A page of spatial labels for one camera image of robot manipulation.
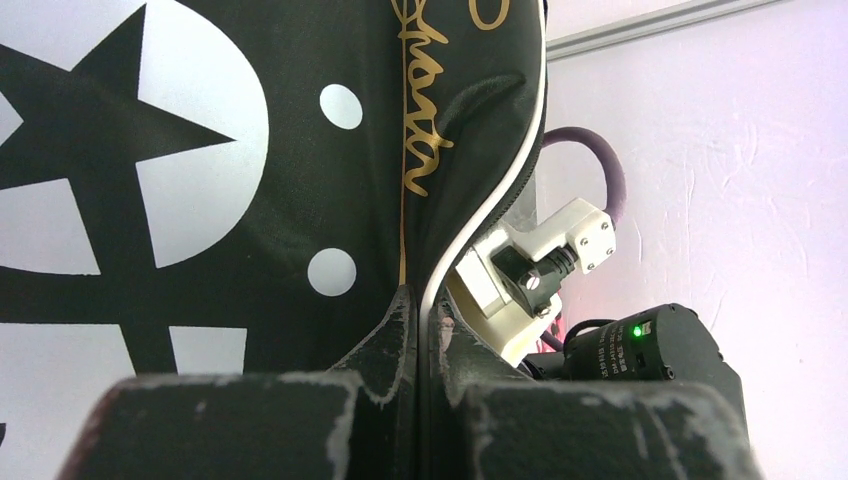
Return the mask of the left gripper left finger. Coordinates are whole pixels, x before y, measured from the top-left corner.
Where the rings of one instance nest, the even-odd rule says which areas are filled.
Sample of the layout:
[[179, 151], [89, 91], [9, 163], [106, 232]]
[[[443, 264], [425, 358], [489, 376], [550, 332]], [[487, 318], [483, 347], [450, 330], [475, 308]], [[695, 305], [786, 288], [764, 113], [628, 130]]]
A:
[[413, 479], [417, 306], [407, 286], [325, 371], [145, 375], [97, 402], [62, 479]]

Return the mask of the black SPORT racket bag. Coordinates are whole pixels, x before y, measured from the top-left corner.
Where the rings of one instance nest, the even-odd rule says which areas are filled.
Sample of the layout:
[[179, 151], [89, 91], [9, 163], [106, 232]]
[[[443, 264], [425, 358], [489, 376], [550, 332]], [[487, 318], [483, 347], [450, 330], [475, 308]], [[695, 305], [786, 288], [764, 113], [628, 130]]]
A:
[[1, 475], [145, 375], [325, 371], [506, 210], [544, 1], [5, 1]]

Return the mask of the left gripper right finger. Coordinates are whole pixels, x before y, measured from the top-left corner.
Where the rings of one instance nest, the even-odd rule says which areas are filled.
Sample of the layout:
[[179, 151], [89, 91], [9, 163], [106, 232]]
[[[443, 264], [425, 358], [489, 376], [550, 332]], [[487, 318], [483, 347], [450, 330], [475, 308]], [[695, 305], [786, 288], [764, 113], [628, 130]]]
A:
[[748, 430], [713, 388], [535, 380], [443, 293], [430, 312], [432, 479], [759, 479]]

